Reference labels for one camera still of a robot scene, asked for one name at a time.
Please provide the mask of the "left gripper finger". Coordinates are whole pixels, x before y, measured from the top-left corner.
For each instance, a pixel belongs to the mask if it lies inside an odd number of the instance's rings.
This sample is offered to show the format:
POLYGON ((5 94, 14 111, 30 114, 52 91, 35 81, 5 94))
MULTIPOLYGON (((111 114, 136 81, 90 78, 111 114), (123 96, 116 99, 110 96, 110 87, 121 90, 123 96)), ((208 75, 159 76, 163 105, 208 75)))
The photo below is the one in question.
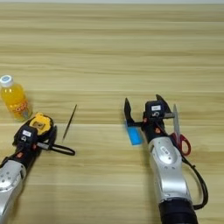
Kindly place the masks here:
POLYGON ((57 126, 52 128, 52 132, 49 135, 48 144, 50 147, 53 147, 57 137, 57 126))

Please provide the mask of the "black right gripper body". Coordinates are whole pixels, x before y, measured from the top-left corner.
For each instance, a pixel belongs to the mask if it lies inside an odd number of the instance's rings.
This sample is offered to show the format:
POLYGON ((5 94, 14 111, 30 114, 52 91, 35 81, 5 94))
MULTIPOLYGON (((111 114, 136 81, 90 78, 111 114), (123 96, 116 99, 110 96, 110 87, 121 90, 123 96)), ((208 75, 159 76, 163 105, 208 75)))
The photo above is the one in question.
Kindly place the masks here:
POLYGON ((145 134, 147 143, 154 138, 168 137, 165 131, 165 119, 172 119, 175 115, 173 113, 165 113, 164 116, 149 117, 143 113, 143 124, 141 126, 142 132, 145 134))

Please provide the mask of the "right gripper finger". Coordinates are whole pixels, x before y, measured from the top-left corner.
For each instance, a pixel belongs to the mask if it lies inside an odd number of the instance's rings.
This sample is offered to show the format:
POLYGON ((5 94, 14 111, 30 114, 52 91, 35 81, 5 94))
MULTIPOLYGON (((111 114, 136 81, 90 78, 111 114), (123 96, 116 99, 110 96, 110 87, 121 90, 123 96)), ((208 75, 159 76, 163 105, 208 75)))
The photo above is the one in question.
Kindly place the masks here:
POLYGON ((157 98, 158 101, 161 101, 163 103, 165 113, 169 113, 169 114, 172 113, 168 103, 164 100, 164 98, 161 95, 156 94, 156 98, 157 98))
POLYGON ((125 99, 125 102, 124 102, 124 115, 125 115, 126 123, 129 127, 139 127, 139 128, 143 127, 143 124, 144 124, 143 122, 135 122, 134 119, 132 118, 131 106, 128 99, 125 99))

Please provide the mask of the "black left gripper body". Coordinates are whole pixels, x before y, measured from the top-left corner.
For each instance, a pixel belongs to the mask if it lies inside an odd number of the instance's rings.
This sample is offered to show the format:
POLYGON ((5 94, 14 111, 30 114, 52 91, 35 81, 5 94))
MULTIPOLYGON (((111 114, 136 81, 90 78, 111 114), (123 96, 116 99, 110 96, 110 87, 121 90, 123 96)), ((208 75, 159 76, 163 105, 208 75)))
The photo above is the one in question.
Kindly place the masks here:
POLYGON ((53 140, 41 136, 14 136, 13 145, 16 150, 10 159, 19 162, 26 170, 29 170, 43 150, 39 144, 44 144, 48 148, 49 145, 53 144, 53 140))

